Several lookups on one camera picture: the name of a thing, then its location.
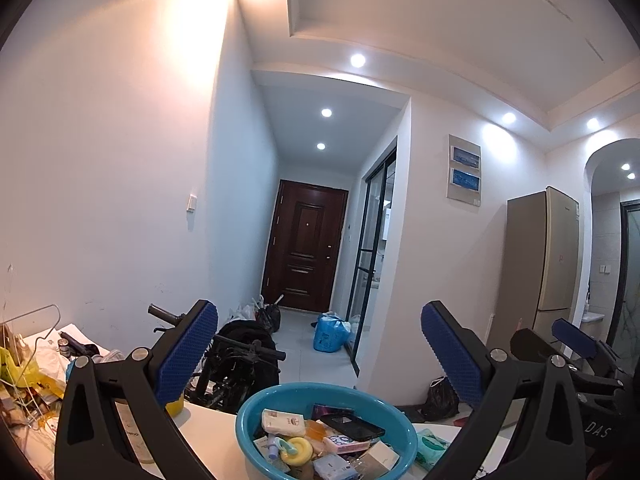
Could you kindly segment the white napkin pack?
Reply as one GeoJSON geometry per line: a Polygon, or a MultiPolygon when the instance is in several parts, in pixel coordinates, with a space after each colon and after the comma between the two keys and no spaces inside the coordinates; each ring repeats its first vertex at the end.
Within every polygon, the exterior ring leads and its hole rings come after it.
{"type": "Polygon", "coordinates": [[[303,437],[306,434],[304,416],[265,408],[262,411],[262,429],[266,434],[281,437],[303,437]]]}

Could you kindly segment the blue tissue pack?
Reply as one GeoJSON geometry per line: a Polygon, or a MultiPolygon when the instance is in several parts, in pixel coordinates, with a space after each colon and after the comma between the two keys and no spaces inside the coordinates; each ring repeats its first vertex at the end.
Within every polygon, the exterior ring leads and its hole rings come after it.
{"type": "Polygon", "coordinates": [[[312,462],[314,473],[322,480],[352,480],[358,478],[358,471],[343,457],[328,454],[312,462]]]}

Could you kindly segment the white marble tumbler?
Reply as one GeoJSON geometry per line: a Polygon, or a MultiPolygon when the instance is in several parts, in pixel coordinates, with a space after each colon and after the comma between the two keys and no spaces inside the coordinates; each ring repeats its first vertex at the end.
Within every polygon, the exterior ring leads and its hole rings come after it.
{"type": "Polygon", "coordinates": [[[128,403],[124,400],[115,400],[114,405],[120,422],[122,423],[122,428],[124,428],[125,434],[138,461],[143,465],[154,464],[154,458],[144,442],[137,423],[134,421],[134,415],[128,403]]]}

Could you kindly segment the yellow green lidded container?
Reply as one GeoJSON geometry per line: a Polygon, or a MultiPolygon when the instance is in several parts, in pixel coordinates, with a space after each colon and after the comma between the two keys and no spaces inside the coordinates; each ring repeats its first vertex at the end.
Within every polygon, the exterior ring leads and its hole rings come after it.
{"type": "Polygon", "coordinates": [[[165,410],[170,417],[175,418],[183,411],[184,394],[181,393],[177,400],[168,402],[165,405],[165,410]]]}

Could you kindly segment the beige refrigerator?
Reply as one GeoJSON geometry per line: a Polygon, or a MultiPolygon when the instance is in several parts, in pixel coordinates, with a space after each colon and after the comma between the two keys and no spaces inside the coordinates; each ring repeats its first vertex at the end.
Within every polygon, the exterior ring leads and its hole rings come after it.
{"type": "Polygon", "coordinates": [[[508,201],[498,297],[488,348],[510,348],[517,330],[529,328],[560,348],[552,336],[572,312],[577,280],[579,204],[549,186],[508,201]]]}

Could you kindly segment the black trash bag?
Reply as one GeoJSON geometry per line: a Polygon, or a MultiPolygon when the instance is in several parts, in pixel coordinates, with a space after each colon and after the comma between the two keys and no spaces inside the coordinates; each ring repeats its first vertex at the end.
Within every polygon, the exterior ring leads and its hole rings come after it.
{"type": "Polygon", "coordinates": [[[459,413],[459,397],[448,377],[434,379],[420,412],[427,422],[438,422],[459,413]]]}

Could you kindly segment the green wet wipes pack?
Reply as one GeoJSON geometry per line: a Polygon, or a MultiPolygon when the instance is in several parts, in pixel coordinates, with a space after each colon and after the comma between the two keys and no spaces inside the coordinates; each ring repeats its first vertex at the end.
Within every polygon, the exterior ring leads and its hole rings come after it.
{"type": "Polygon", "coordinates": [[[416,463],[426,471],[430,471],[448,451],[450,442],[436,436],[431,429],[424,428],[416,433],[418,450],[416,463]]]}

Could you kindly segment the blue plastic basin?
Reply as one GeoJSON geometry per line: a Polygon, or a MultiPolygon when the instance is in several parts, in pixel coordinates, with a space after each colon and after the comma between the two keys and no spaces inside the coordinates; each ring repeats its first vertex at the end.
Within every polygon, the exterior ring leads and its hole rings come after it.
{"type": "Polygon", "coordinates": [[[306,438],[314,448],[309,463],[296,467],[312,474],[312,462],[331,454],[326,452],[323,438],[339,434],[326,426],[320,417],[325,414],[353,414],[371,424],[383,428],[386,434],[378,441],[392,448],[400,459],[396,466],[382,476],[384,479],[399,479],[410,468],[416,458],[418,437],[409,419],[397,408],[370,396],[370,394],[341,386],[318,384],[318,382],[296,382],[270,387],[255,393],[241,406],[235,419],[235,434],[239,446],[248,461],[269,479],[288,479],[291,475],[268,460],[267,437],[262,429],[262,411],[271,408],[281,412],[301,414],[306,424],[306,438]]]}

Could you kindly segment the white marble box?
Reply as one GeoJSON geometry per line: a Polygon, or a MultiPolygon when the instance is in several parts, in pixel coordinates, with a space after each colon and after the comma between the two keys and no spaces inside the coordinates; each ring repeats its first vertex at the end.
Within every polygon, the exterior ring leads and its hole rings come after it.
{"type": "Polygon", "coordinates": [[[376,442],[359,457],[359,471],[363,479],[377,479],[388,474],[400,456],[382,441],[376,442]]]}

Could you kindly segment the glass sliding door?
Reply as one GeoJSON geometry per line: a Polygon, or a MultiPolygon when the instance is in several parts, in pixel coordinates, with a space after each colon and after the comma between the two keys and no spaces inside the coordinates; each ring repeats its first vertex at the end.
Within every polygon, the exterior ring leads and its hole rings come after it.
{"type": "Polygon", "coordinates": [[[347,308],[347,321],[352,334],[345,344],[356,376],[359,376],[363,358],[367,354],[380,289],[392,214],[395,174],[396,151],[393,150],[366,179],[366,196],[347,308]]]}

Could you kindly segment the pink soap box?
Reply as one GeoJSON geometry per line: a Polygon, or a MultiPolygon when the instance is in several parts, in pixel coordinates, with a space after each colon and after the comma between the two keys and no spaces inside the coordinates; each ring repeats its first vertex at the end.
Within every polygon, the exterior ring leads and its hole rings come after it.
{"type": "Polygon", "coordinates": [[[329,434],[323,438],[326,452],[335,455],[349,455],[366,452],[371,445],[370,441],[355,441],[344,434],[329,434]]]}

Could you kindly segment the yellow baby cup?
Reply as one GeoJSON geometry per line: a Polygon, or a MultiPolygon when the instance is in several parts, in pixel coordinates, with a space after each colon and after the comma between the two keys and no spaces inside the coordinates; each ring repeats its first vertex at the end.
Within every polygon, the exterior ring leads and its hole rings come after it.
{"type": "Polygon", "coordinates": [[[290,467],[304,466],[314,456],[314,448],[304,437],[292,437],[288,440],[279,438],[277,447],[280,452],[280,460],[290,467]]]}

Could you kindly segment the electrical panel box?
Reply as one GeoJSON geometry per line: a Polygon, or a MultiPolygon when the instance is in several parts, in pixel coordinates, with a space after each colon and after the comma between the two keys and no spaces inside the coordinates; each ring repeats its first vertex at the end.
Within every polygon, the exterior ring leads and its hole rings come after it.
{"type": "Polygon", "coordinates": [[[470,141],[449,136],[447,197],[479,207],[482,202],[482,152],[470,141]]]}

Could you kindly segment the blue plastic bag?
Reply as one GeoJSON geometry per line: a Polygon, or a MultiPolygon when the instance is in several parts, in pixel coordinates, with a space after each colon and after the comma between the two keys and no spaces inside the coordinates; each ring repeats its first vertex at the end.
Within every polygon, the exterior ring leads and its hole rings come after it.
{"type": "Polygon", "coordinates": [[[326,312],[319,315],[314,328],[314,342],[312,348],[323,353],[340,351],[349,341],[352,326],[334,312],[326,312]]]}

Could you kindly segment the dark wooden door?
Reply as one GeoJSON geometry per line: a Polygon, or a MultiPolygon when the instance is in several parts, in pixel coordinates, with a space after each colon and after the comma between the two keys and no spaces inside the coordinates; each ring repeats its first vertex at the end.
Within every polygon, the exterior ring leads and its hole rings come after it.
{"type": "Polygon", "coordinates": [[[329,310],[347,200],[338,188],[280,182],[262,274],[268,304],[329,310]]]}

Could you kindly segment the white light switch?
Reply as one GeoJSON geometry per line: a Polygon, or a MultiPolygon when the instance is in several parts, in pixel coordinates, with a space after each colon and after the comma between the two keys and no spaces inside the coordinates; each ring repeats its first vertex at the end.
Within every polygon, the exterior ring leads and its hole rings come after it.
{"type": "Polygon", "coordinates": [[[188,197],[188,202],[186,203],[186,211],[189,214],[196,211],[196,205],[198,204],[198,196],[194,194],[190,194],[188,197]]]}

